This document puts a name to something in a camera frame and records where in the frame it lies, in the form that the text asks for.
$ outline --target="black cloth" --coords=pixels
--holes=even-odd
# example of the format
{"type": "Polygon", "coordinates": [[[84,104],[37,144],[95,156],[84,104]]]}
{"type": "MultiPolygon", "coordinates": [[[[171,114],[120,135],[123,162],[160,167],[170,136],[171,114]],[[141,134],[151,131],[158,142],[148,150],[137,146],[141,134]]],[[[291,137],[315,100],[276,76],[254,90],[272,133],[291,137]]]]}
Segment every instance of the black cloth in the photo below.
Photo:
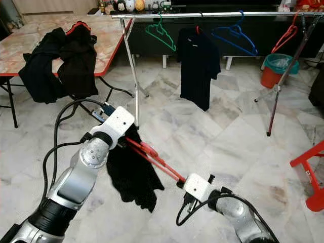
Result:
{"type": "Polygon", "coordinates": [[[196,28],[181,29],[177,44],[181,61],[181,95],[202,110],[209,109],[210,83],[220,72],[218,48],[196,28]]]}
{"type": "Polygon", "coordinates": [[[77,98],[97,95],[95,85],[95,64],[97,53],[94,44],[97,37],[91,29],[78,21],[66,35],[66,43],[60,50],[64,63],[58,70],[59,78],[66,91],[77,98]]]}
{"type": "Polygon", "coordinates": [[[65,33],[62,28],[57,28],[47,33],[31,54],[23,54],[26,65],[19,71],[19,76],[35,102],[53,103],[66,95],[52,73],[52,60],[59,57],[64,43],[65,33]]]}
{"type": "MultiPolygon", "coordinates": [[[[133,124],[125,135],[136,142],[141,142],[133,124]]],[[[150,162],[133,151],[129,146],[116,146],[109,152],[107,170],[112,185],[120,193],[121,199],[128,203],[135,200],[141,209],[153,212],[156,205],[155,189],[164,190],[150,162]]]]}

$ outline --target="clothes hanger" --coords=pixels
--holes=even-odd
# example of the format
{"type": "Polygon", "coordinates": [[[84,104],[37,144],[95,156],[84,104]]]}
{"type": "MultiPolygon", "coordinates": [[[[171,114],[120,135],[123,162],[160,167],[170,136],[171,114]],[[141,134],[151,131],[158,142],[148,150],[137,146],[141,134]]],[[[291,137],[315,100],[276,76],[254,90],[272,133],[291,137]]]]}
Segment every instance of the clothes hanger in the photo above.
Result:
{"type": "Polygon", "coordinates": [[[275,53],[280,49],[284,44],[286,44],[287,41],[289,41],[292,37],[294,37],[298,32],[298,27],[295,25],[296,18],[298,16],[298,13],[300,11],[297,11],[293,22],[291,26],[289,26],[288,30],[283,34],[283,36],[278,40],[277,44],[275,44],[274,48],[272,49],[271,53],[275,53]]]}
{"type": "Polygon", "coordinates": [[[149,35],[153,36],[154,38],[158,39],[160,42],[165,44],[167,47],[169,47],[172,51],[176,51],[177,47],[174,44],[174,41],[172,37],[168,34],[168,32],[163,28],[162,26],[162,16],[160,15],[160,21],[158,24],[150,24],[145,28],[145,32],[149,35]],[[166,36],[170,40],[170,44],[165,42],[163,39],[161,39],[162,36],[166,36]]]}
{"type": "Polygon", "coordinates": [[[238,48],[238,49],[240,49],[240,50],[242,50],[242,51],[248,53],[248,54],[251,55],[251,56],[256,56],[256,55],[258,54],[258,50],[256,49],[254,43],[250,40],[250,38],[247,37],[247,36],[242,32],[242,28],[240,27],[240,24],[242,23],[242,21],[243,21],[243,19],[244,19],[244,12],[243,12],[242,10],[240,10],[239,12],[242,14],[242,18],[241,18],[241,19],[240,19],[236,24],[234,24],[234,25],[232,25],[232,26],[230,26],[230,27],[217,27],[217,28],[215,28],[215,29],[213,29],[213,30],[211,31],[211,34],[212,34],[213,37],[216,37],[216,38],[218,38],[218,39],[221,39],[222,41],[224,41],[224,42],[226,42],[226,43],[229,43],[229,44],[231,44],[232,46],[235,46],[236,48],[238,48]],[[247,40],[247,41],[249,42],[249,44],[251,45],[252,50],[247,50],[247,49],[245,49],[245,48],[243,48],[243,47],[241,47],[241,46],[239,46],[239,45],[237,45],[237,44],[235,44],[235,43],[233,43],[233,42],[231,42],[231,41],[229,41],[229,40],[227,40],[227,39],[225,39],[225,38],[219,36],[219,35],[216,33],[216,31],[218,31],[218,30],[221,30],[221,31],[223,31],[223,32],[224,32],[224,31],[228,31],[229,34],[230,34],[231,36],[234,36],[234,37],[236,37],[237,39],[243,38],[243,39],[247,40]]]}

